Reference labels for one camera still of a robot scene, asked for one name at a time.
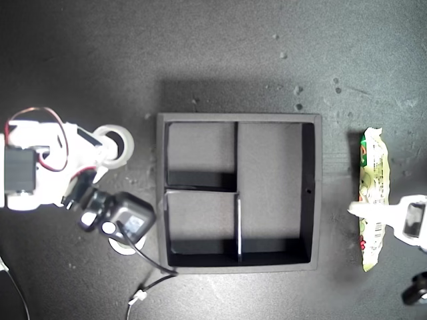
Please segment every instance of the dust speck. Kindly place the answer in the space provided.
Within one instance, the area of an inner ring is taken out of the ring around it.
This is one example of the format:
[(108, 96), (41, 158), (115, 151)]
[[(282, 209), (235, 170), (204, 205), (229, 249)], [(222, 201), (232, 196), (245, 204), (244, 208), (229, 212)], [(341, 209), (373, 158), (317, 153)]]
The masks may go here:
[(409, 99), (409, 100), (405, 100), (404, 102), (403, 102), (403, 105), (405, 106), (405, 107), (410, 107), (410, 108), (413, 108), (413, 107), (415, 107), (416, 105), (418, 104), (418, 99), (417, 98), (415, 98), (415, 99)]
[(155, 156), (155, 153), (150, 153), (150, 155), (149, 155), (149, 162), (150, 163), (157, 162), (157, 157)]
[(304, 89), (302, 89), (302, 87), (300, 87), (299, 85), (297, 85), (295, 87), (295, 89), (294, 89), (294, 95), (300, 95), (303, 90)]

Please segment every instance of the black cable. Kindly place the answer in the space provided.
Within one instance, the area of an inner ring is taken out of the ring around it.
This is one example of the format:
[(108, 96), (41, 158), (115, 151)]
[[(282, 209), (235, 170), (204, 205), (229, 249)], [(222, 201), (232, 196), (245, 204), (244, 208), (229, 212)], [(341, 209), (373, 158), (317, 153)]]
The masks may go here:
[(163, 271), (165, 273), (169, 273), (170, 275), (173, 275), (174, 277), (176, 277), (178, 275), (178, 272), (174, 271), (174, 270), (169, 270), (165, 267), (162, 267), (161, 265), (159, 265), (157, 262), (151, 260), (147, 255), (145, 255), (145, 253), (143, 253), (142, 251), (140, 251), (136, 246), (135, 243), (132, 242), (132, 240), (129, 238), (129, 236), (127, 235), (126, 231), (125, 231), (125, 227), (123, 226), (123, 223), (121, 221), (117, 221), (117, 226), (119, 227), (119, 230), (121, 232), (121, 234), (123, 235), (123, 238), (126, 240), (127, 244), (133, 249), (135, 250), (136, 254), (139, 255), (142, 259), (144, 259), (145, 261), (147, 261), (150, 265), (152, 265), (153, 267), (159, 269), (160, 271)]
[(176, 275), (167, 275), (163, 278), (160, 278), (159, 280), (154, 281), (151, 285), (148, 285), (147, 287), (142, 288), (142, 291), (146, 292), (150, 290), (152, 287), (154, 287), (155, 285), (158, 285), (159, 283), (162, 283), (163, 281), (171, 279), (173, 277), (176, 277)]

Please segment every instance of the white plastic part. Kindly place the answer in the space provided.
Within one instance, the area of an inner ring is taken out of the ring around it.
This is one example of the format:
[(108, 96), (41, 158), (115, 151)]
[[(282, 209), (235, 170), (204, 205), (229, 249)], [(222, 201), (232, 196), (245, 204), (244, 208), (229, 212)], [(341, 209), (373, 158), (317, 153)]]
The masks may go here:
[(404, 233), (408, 208), (411, 203), (426, 205), (427, 196), (409, 195), (401, 198), (397, 205), (351, 202), (348, 212), (360, 218), (367, 218), (371, 223), (386, 224), (394, 229), (394, 236), (399, 240), (427, 250), (427, 217), (422, 219), (418, 237), (411, 237)]
[(9, 268), (6, 266), (2, 258), (0, 257), (0, 271), (9, 272)]
[(93, 212), (85, 212), (82, 216), (81, 216), (81, 222), (85, 225), (87, 225), (88, 227), (92, 225), (92, 223), (95, 221), (96, 219), (96, 213)]
[(136, 291), (132, 299), (127, 303), (128, 305), (133, 305), (136, 301), (143, 301), (147, 297), (147, 293), (141, 289)]
[(5, 135), (0, 134), (0, 208), (5, 206)]
[(102, 224), (102, 231), (108, 235), (112, 235), (115, 232), (115, 224), (112, 222), (104, 222)]
[[(65, 141), (57, 123), (39, 123), (37, 121), (14, 120), (10, 122), (15, 126), (9, 133), (8, 144), (14, 147), (29, 148), (46, 146), (49, 155), (44, 162), (54, 168), (61, 168), (65, 162)], [(106, 125), (90, 133), (75, 124), (64, 123), (63, 128), (67, 135), (69, 146), (68, 164), (61, 172), (53, 172), (37, 164), (36, 187), (32, 194), (15, 194), (7, 196), (7, 206), (12, 210), (28, 211), (38, 208), (40, 205), (55, 204), (61, 207), (63, 196), (70, 192), (70, 182), (87, 168), (97, 171), (94, 183), (108, 172), (125, 165), (132, 156), (134, 142), (131, 133), (117, 125)], [(78, 131), (98, 141), (100, 144), (93, 145)], [(116, 132), (122, 139), (124, 145), (123, 154), (117, 158), (117, 143), (106, 136), (109, 132)], [(4, 159), (4, 136), (0, 136), (0, 159)], [(0, 161), (0, 194), (4, 194), (4, 160)]]
[[(138, 250), (141, 250), (142, 247), (145, 245), (145, 239), (146, 236), (143, 236), (141, 240), (139, 240), (135, 246)], [(124, 245), (122, 243), (118, 243), (116, 240), (109, 238), (108, 239), (109, 244), (114, 249), (115, 252), (120, 253), (121, 255), (134, 255), (135, 250), (133, 250), (130, 246)]]
[(135, 143), (132, 134), (126, 128), (120, 127), (119, 125), (103, 125), (97, 128), (93, 134), (100, 138), (108, 138), (107, 133), (109, 132), (117, 133), (123, 140), (123, 153), (117, 159), (117, 156), (112, 157), (112, 155), (110, 155), (110, 157), (104, 161), (103, 165), (108, 169), (117, 169), (125, 165), (130, 159), (135, 148)]

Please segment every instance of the white cable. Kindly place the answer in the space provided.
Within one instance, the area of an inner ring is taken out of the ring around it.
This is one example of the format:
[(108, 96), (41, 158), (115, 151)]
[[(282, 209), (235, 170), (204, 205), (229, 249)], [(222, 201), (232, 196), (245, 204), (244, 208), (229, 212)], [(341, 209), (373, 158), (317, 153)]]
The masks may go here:
[(129, 320), (129, 317), (131, 315), (131, 308), (135, 304), (135, 302), (138, 300), (143, 301), (146, 297), (147, 297), (147, 293), (145, 291), (142, 291), (141, 289), (135, 292), (132, 299), (127, 303), (128, 306), (127, 306), (126, 320)]
[(4, 269), (4, 272), (6, 272), (6, 273), (7, 273), (7, 275), (9, 276), (10, 280), (11, 280), (11, 281), (12, 281), (12, 283), (13, 283), (13, 286), (15, 287), (15, 290), (18, 292), (18, 294), (19, 294), (19, 296), (20, 296), (20, 298), (21, 298), (21, 300), (22, 300), (22, 304), (24, 305), (25, 313), (27, 314), (27, 320), (30, 320), (28, 306), (27, 306), (27, 303), (25, 302), (25, 299), (24, 299), (24, 296), (22, 295), (21, 290), (19, 290), (19, 287), (18, 287), (18, 285), (16, 284), (15, 280), (13, 279), (13, 277), (12, 277), (11, 273), (9, 272), (9, 269)]

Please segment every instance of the snack bag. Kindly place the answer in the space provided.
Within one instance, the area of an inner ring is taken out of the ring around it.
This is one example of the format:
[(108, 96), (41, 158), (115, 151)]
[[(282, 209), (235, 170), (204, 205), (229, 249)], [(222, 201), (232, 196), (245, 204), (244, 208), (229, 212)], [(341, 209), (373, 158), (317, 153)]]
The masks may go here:
[[(382, 129), (368, 128), (360, 141), (359, 201), (388, 205), (390, 167), (381, 133)], [(386, 225), (360, 219), (359, 226), (363, 270), (369, 271), (378, 263)]]

